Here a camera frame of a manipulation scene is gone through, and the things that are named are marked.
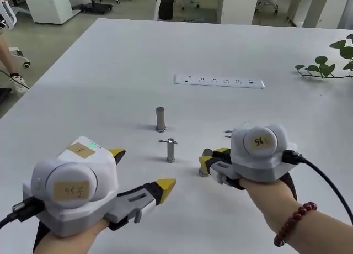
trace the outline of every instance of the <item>electrical outlet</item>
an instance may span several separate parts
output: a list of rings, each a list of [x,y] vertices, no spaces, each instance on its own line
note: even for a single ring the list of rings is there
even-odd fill
[[[207,77],[194,75],[175,75],[175,84],[195,84],[199,86],[220,86],[220,87],[243,87],[243,88],[265,88],[262,80],[239,79],[223,77]]]

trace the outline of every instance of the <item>white cabinet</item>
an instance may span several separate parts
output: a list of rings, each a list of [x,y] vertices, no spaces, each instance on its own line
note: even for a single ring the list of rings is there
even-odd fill
[[[257,1],[218,0],[218,23],[251,25]]]
[[[26,0],[34,22],[63,24],[79,10],[72,10],[69,0]]]

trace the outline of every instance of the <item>handwritten label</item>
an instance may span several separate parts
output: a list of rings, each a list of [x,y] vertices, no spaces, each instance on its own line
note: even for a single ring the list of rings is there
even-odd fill
[[[87,199],[89,181],[57,181],[54,183],[54,200]]]
[[[76,155],[82,157],[83,159],[86,159],[95,153],[95,151],[84,146],[83,144],[80,144],[79,142],[69,146],[67,150],[74,152]]]
[[[274,144],[271,135],[260,135],[252,139],[252,147],[253,149],[261,150],[272,147]]]

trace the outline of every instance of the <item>cable connector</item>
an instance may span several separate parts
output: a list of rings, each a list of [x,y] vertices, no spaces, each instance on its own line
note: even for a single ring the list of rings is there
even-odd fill
[[[17,213],[17,219],[20,222],[24,222],[44,211],[45,205],[42,200],[32,196],[23,200],[21,203],[14,205],[12,209],[12,213]]]
[[[282,155],[282,162],[292,165],[299,165],[303,159],[302,154],[293,150],[285,150]]]
[[[12,207],[12,213],[8,214],[3,220],[0,221],[0,229],[14,220],[24,222],[34,215],[41,213],[44,209],[45,205],[42,200],[38,200],[35,197],[29,197]]]

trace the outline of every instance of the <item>sneaker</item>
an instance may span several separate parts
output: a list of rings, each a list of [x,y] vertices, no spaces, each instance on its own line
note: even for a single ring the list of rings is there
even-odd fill
[[[18,97],[22,97],[29,90],[28,85],[22,76],[13,76],[10,78],[10,81],[13,84]]]

